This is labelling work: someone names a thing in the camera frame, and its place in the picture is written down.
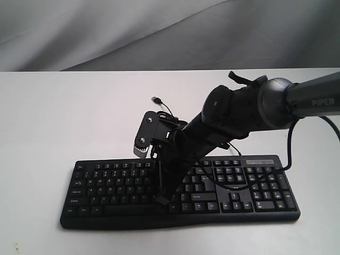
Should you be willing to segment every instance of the white table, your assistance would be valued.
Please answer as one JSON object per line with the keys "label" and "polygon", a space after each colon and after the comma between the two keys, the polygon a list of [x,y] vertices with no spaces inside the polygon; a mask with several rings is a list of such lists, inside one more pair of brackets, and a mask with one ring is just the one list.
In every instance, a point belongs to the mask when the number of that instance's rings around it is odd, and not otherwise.
{"label": "white table", "polygon": [[[254,79],[301,82],[339,69],[238,70]],[[287,172],[301,209],[295,223],[173,229],[66,231],[59,218],[76,160],[134,158],[133,140],[160,97],[191,120],[217,85],[239,87],[228,71],[0,73],[0,254],[337,254],[340,145],[326,122],[300,121]],[[332,117],[340,125],[339,117]],[[287,131],[234,141],[243,154],[278,154]],[[211,155],[234,151],[215,150]]]}

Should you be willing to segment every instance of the gray curtain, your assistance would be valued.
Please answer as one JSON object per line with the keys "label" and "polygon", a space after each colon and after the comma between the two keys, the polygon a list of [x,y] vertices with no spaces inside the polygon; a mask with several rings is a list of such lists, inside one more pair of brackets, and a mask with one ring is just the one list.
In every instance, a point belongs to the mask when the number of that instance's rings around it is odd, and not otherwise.
{"label": "gray curtain", "polygon": [[0,71],[340,66],[339,0],[0,3]]}

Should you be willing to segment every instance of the black keyboard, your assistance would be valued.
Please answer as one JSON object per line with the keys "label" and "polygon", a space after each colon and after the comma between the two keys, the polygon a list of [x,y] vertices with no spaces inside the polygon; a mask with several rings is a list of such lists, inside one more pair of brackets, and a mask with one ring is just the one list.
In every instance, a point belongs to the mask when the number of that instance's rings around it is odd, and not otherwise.
{"label": "black keyboard", "polygon": [[[155,202],[152,159],[78,161],[61,215],[63,228],[141,230],[208,223],[297,220],[300,210],[284,173],[268,175],[251,189],[233,192],[203,171],[189,170],[172,202]],[[281,167],[278,156],[205,157],[208,174],[221,184],[243,186]]]}

